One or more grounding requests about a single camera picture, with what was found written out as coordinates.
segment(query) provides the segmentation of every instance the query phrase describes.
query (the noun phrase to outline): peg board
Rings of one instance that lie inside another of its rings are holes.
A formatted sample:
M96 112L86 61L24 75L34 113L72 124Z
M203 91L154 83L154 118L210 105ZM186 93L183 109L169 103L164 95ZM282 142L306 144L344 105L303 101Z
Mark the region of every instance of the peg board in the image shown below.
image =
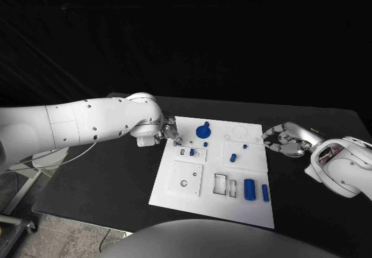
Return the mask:
M189 117L176 120L183 144L174 146L173 140L167 140L148 204L274 228L271 197L264 202L261 187L265 184L270 191L261 125ZM212 133L200 139L196 128L206 121ZM226 178L225 195L213 193L215 178L220 193L220 180ZM245 179L255 182L255 201L244 198ZM235 198L229 194L231 181L235 181Z

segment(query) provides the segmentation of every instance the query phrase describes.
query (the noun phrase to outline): black curtain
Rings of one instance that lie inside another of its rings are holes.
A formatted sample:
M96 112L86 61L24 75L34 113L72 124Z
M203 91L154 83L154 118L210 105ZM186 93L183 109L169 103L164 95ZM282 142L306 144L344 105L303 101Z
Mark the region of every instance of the black curtain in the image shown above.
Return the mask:
M1 105L144 91L352 109L370 123L368 3L19 2L0 16Z

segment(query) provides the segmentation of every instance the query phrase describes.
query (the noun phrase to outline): black table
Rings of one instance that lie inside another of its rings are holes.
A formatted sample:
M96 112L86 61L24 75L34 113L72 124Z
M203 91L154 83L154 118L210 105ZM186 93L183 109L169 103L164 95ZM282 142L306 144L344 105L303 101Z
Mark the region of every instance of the black table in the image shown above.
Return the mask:
M350 110L171 97L157 97L157 103L176 116L261 124L262 130L293 121L329 138L353 136L372 142ZM71 148L66 159L86 147ZM96 143L58 169L33 211L130 232L171 220L215 219L148 205L163 149L164 141L138 148L130 135ZM317 183L304 173L308 157L294 159L267 151L275 231L340 256L370 257L372 201L362 193L344 198Z

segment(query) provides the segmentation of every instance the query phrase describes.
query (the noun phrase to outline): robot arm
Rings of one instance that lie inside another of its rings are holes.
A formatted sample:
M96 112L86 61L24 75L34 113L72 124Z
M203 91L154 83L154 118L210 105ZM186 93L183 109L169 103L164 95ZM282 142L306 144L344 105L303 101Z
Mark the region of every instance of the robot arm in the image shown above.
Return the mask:
M49 106L0 108L0 172L30 155L91 144L130 133L137 145L161 138L182 143L174 117L146 93Z
M282 145L265 141L265 146L290 157L310 151L311 164L304 170L308 176L344 197L362 191L372 199L372 145L352 137L326 141L314 129L291 122L267 130L262 139L275 132Z

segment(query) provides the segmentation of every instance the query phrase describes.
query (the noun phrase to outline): blue object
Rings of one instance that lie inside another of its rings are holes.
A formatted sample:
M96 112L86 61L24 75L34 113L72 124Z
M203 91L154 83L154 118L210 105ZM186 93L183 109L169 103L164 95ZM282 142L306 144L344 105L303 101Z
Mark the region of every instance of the blue object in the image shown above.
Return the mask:
M236 159L236 154L233 153L233 154L231 155L231 162L235 162L235 159Z
M262 184L262 194L264 194L264 201L268 202L270 201L270 194L267 192L267 185Z
M255 189L254 189L254 180L244 180L244 199L255 200Z
M209 137L209 135L210 135L209 123L205 122L205 124L196 128L196 136L205 139Z

